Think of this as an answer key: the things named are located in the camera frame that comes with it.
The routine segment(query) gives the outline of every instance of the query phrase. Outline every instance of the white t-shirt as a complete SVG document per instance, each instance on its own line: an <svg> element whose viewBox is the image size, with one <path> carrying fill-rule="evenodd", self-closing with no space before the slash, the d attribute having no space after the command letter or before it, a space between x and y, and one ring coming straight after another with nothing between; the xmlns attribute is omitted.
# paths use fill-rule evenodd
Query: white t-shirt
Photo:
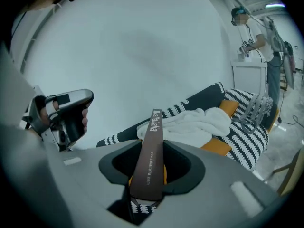
<svg viewBox="0 0 304 228"><path fill-rule="evenodd" d="M267 42L267 30L266 28L263 26L264 23L255 18L254 19L252 17L250 17L246 23L249 27L250 27L250 38L252 37L252 39L254 40L254 42L257 41L257 35L264 35L264 38L265 38L265 45L263 47L260 47L258 50L260 50L260 52L263 54L265 60L267 62L270 62L273 58L274 58L274 51L273 49L271 48L271 45Z"/></svg>

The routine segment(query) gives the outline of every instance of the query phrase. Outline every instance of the ceiling light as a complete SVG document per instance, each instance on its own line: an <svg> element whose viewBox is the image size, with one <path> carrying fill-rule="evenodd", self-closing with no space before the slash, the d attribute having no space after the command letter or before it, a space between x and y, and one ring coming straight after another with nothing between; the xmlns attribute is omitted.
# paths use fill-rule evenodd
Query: ceiling light
<svg viewBox="0 0 304 228"><path fill-rule="evenodd" d="M277 4L267 4L266 8L285 8L285 4L277 3Z"/></svg>

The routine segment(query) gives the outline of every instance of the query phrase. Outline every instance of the hand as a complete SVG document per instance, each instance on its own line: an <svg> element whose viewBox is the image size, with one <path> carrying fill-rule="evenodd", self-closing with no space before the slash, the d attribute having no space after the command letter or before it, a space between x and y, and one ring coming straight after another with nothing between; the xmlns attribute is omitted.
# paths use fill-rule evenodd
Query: hand
<svg viewBox="0 0 304 228"><path fill-rule="evenodd" d="M58 105L57 101L53 102L53 107L54 107L55 110L59 109L59 105ZM87 122L88 122L87 113L88 113L88 109L85 109L85 110L82 111L82 116L83 116L82 124L84 126L85 133L87 132ZM49 122L49 119L48 119L48 114L47 114L47 111L46 111L45 107L42 108L42 110L40 111L40 117L41 117L41 121L44 125L46 125L46 126L50 125L50 122Z"/></svg>

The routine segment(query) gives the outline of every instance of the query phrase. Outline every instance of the sofa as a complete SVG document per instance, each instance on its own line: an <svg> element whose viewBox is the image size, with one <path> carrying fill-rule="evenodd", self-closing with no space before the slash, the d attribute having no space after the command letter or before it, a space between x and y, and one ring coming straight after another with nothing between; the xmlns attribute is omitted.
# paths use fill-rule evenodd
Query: sofa
<svg viewBox="0 0 304 228"><path fill-rule="evenodd" d="M192 111L197 108L205 111L212 107L219 107L235 120L244 114L253 96L254 94L252 93L237 89L225 90L223 85L217 82L188 99L166 109L162 112L162 117L168 118L176 116L183 111ZM249 113L248 118L250 118L252 112L253 109ZM242 126L240 122L232 121L229 135L225 137L214 136L211 141L202 146L201 149L225 155L239 162L246 169L253 171L259 156L268 145L268 133L274 124L277 114L277 105L273 104L269 114L265 114L261 124L257 126L253 124ZM137 127L148 120L149 118L120 133L99 141L97 147L137 139Z"/></svg>

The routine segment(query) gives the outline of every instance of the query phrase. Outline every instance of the brown strap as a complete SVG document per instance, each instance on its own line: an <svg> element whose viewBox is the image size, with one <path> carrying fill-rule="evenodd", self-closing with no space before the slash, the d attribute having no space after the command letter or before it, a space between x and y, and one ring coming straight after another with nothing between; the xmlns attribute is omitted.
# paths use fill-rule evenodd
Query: brown strap
<svg viewBox="0 0 304 228"><path fill-rule="evenodd" d="M162 199L164 185L162 110L154 109L132 182L131 197L141 200Z"/></svg>

